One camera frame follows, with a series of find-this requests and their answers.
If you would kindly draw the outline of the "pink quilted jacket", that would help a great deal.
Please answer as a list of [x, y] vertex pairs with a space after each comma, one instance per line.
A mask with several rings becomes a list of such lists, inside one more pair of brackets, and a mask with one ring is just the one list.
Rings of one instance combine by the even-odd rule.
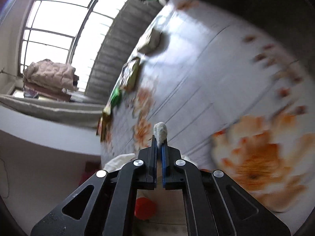
[[76, 91], [76, 69], [70, 64], [55, 63], [49, 59], [32, 62], [24, 71], [25, 80], [53, 91]]

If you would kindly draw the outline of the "beige small carton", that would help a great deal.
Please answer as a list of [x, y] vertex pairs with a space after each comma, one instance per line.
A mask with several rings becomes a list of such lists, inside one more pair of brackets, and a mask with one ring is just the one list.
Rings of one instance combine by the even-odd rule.
[[137, 52], [141, 54], [149, 54], [156, 50], [160, 43], [161, 32], [155, 28], [147, 30], [139, 39], [137, 44]]

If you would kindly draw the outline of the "white cloth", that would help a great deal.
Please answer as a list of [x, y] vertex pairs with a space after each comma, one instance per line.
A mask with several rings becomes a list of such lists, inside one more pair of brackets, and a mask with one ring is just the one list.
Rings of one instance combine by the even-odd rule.
[[[166, 124], [163, 122], [159, 122], [154, 125], [154, 137], [157, 141], [157, 149], [158, 151], [161, 151], [162, 144], [165, 142], [167, 139], [168, 131]], [[107, 172], [111, 173], [114, 171], [120, 170], [126, 163], [130, 161], [135, 160], [136, 155], [134, 153], [129, 153], [129, 154], [122, 154], [118, 155], [117, 157], [111, 159], [108, 161], [103, 169], [105, 169]]]

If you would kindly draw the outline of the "red capped white bottle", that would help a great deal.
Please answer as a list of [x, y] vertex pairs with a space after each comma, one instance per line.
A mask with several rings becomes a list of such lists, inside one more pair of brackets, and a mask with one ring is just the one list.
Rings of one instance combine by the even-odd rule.
[[151, 201], [149, 198], [140, 197], [137, 198], [134, 216], [140, 220], [149, 220], [157, 213], [157, 204]]

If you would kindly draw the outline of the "floral plastic tablecloth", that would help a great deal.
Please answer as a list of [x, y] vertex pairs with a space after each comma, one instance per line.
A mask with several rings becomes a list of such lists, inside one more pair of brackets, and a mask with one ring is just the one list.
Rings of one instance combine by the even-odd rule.
[[216, 6], [170, 0], [151, 23], [158, 48], [112, 111], [102, 163], [168, 143], [219, 168], [294, 230], [314, 209], [314, 80], [267, 33]]

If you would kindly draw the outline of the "brown snack packet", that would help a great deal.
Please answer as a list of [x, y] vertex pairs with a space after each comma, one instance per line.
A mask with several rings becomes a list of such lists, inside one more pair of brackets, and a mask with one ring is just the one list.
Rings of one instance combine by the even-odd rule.
[[112, 122], [112, 109], [110, 103], [108, 103], [102, 111], [101, 117], [98, 120], [96, 135], [99, 136], [100, 142], [105, 142], [109, 133]]

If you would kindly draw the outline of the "small green snack packet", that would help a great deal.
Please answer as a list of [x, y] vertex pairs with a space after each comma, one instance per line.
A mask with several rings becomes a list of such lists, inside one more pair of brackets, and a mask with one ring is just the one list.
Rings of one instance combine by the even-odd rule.
[[114, 88], [111, 96], [110, 96], [110, 106], [113, 109], [120, 105], [122, 100], [122, 91], [119, 87]]

